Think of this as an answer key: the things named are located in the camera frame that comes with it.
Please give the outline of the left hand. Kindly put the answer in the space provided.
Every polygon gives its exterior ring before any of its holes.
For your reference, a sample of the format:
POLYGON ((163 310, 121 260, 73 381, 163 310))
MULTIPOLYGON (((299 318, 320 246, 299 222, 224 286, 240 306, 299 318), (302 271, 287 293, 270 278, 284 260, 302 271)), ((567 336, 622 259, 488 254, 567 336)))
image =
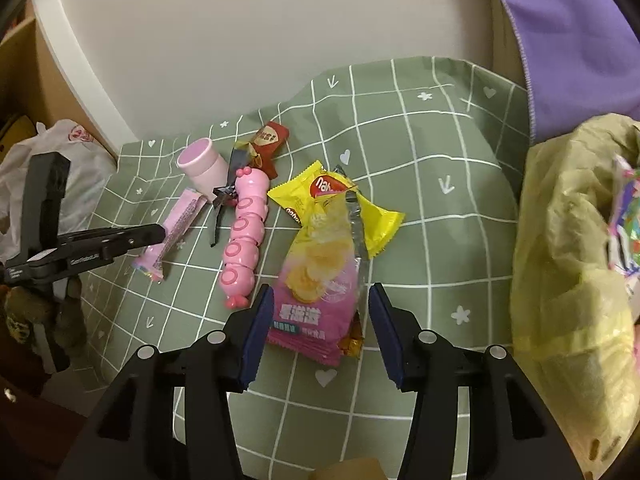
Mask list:
POLYGON ((46 299, 22 286, 1 286, 1 307, 10 336, 19 344, 34 342, 32 329, 41 324, 70 358, 79 358, 87 344, 87 329, 81 309, 81 280, 72 276, 64 299, 46 299))

